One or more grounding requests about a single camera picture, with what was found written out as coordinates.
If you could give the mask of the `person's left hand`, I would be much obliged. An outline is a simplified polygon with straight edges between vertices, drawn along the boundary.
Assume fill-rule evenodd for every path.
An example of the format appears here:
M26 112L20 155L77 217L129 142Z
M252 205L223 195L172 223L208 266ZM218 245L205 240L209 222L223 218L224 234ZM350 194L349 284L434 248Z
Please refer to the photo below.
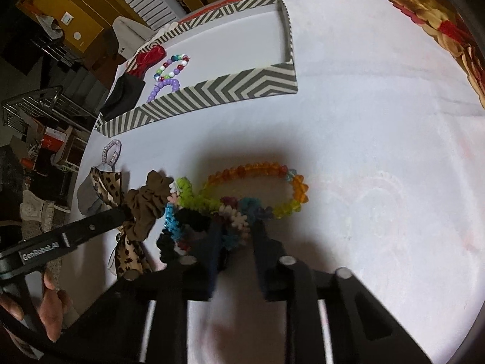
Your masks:
M43 291L43 298L37 310L38 316L48 338L56 342L61 336L63 316L68 312L72 300L65 290L57 290L48 269L43 274ZM22 321L24 319L21 306L4 293L1 294L1 307L16 320Z

